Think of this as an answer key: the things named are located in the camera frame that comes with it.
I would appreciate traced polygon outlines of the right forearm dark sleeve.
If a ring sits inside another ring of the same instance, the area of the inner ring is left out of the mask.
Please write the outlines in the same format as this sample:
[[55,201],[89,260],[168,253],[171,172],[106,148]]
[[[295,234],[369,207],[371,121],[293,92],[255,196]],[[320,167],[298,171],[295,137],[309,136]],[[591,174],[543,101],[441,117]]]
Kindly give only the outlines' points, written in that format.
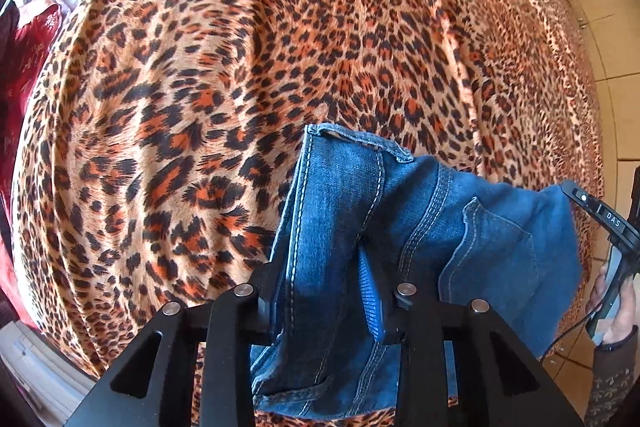
[[634,381],[634,357],[638,345],[638,326],[616,343],[600,343],[594,348],[592,385],[585,413],[585,425],[604,426],[614,415]]

